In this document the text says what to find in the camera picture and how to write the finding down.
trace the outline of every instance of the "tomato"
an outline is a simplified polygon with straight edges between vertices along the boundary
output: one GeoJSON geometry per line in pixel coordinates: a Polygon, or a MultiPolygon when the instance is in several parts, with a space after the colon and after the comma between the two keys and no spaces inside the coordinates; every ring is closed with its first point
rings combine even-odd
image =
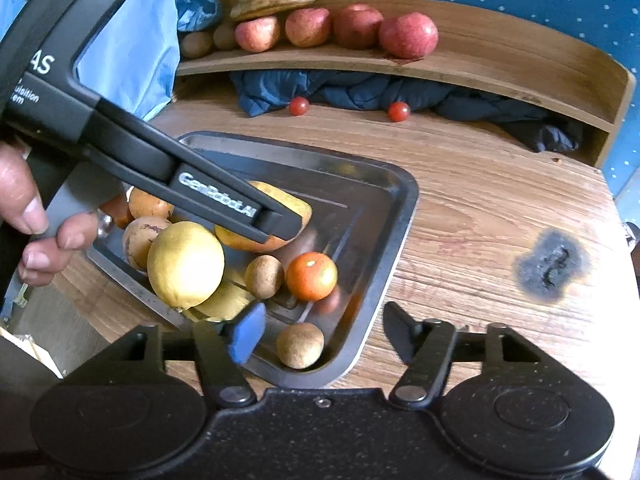
{"type": "Polygon", "coordinates": [[[398,101],[395,103],[391,103],[391,106],[389,107],[389,110],[386,111],[386,113],[389,116],[389,119],[391,119],[395,123],[399,123],[401,121],[404,121],[409,116],[411,110],[409,110],[409,105],[407,103],[398,101]]]}
{"type": "Polygon", "coordinates": [[[294,97],[289,102],[289,112],[291,115],[303,115],[309,110],[309,101],[303,97],[294,97]]]}
{"type": "Polygon", "coordinates": [[[299,300],[318,301],[334,290],[338,269],[326,254],[304,253],[289,264],[284,279],[299,300]]]}

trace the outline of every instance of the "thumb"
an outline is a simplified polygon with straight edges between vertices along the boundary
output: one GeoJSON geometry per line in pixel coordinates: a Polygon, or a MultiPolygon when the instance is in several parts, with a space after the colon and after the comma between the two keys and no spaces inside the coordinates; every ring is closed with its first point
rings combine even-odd
{"type": "Polygon", "coordinates": [[[49,221],[20,152],[0,141],[0,217],[25,234],[42,234],[49,221]]]}

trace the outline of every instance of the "round black disc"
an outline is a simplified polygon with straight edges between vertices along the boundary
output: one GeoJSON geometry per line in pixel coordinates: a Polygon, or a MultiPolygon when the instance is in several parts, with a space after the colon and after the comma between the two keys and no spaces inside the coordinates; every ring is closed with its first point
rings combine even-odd
{"type": "Polygon", "coordinates": [[[206,407],[196,390],[160,384],[60,384],[31,413],[37,446],[60,465],[123,473],[164,462],[195,439],[206,407]]]}
{"type": "Polygon", "coordinates": [[[577,378],[535,373],[474,377],[441,408],[449,436],[475,461],[506,474],[563,475],[594,465],[614,417],[607,401],[577,378]]]}

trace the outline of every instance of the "wooden shelf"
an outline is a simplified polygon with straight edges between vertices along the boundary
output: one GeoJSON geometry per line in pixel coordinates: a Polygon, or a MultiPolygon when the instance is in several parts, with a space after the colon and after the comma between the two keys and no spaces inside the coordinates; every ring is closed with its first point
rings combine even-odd
{"type": "Polygon", "coordinates": [[[431,16],[440,41],[411,62],[381,50],[334,44],[298,49],[281,45],[261,54],[215,52],[180,63],[178,76],[274,68],[376,72],[436,80],[519,99],[594,126],[592,164],[604,161],[626,113],[636,80],[605,52],[568,35],[513,16],[431,0],[319,0],[341,9],[366,2],[385,16],[418,11],[431,16]]]}

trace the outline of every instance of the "fingernail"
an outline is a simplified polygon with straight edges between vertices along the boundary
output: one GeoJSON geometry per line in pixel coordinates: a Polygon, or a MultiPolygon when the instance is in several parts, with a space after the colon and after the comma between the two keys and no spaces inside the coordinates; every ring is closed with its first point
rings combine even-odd
{"type": "Polygon", "coordinates": [[[23,269],[22,272],[20,272],[20,277],[24,281],[35,280],[38,277],[38,273],[36,272],[36,270],[23,269]]]}
{"type": "Polygon", "coordinates": [[[35,235],[41,235],[47,230],[49,220],[47,220],[47,214],[44,212],[42,203],[37,196],[31,200],[24,213],[22,213],[22,220],[35,235]]]}
{"type": "Polygon", "coordinates": [[[84,246],[84,235],[82,233],[76,233],[74,235],[71,235],[65,243],[65,246],[63,247],[63,249],[67,249],[69,251],[74,251],[76,249],[79,249],[80,247],[84,246]]]}
{"type": "Polygon", "coordinates": [[[49,267],[50,260],[45,253],[29,253],[24,266],[27,269],[44,270],[49,267]]]}

